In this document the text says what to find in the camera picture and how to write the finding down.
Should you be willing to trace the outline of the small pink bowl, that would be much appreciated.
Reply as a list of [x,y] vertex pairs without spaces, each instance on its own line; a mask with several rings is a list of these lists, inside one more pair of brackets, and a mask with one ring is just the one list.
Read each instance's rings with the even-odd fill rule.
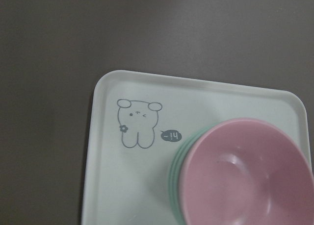
[[314,176],[299,147],[256,119],[206,131],[185,156],[179,199],[188,225],[311,225]]

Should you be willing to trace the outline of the bottom green bowl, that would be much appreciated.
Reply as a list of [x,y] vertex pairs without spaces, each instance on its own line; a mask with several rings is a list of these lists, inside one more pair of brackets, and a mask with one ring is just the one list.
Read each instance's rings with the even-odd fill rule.
[[179,198],[179,178],[181,172],[181,164],[171,163],[168,173],[167,188],[168,198],[172,213],[175,217],[177,224],[185,225],[185,220],[181,211],[180,198]]

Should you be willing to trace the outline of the middle green bowl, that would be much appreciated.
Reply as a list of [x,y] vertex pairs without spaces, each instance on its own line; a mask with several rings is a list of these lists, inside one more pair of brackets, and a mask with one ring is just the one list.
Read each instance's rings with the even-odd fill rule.
[[182,164],[184,162],[185,156],[187,155],[189,149],[194,144],[198,137],[189,137],[178,147],[173,160],[171,162],[169,173],[168,173],[168,195],[170,206],[173,213],[180,213],[180,200],[178,192],[179,176]]

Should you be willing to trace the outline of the cream rabbit tray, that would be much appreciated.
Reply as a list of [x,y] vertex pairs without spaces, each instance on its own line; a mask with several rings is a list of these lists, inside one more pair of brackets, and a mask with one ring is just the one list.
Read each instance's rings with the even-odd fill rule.
[[[119,99],[162,104],[151,147],[123,145]],[[291,92],[123,70],[107,73],[94,89],[81,223],[176,224],[167,180],[178,147],[204,127],[240,117],[275,125],[310,159],[307,112]]]

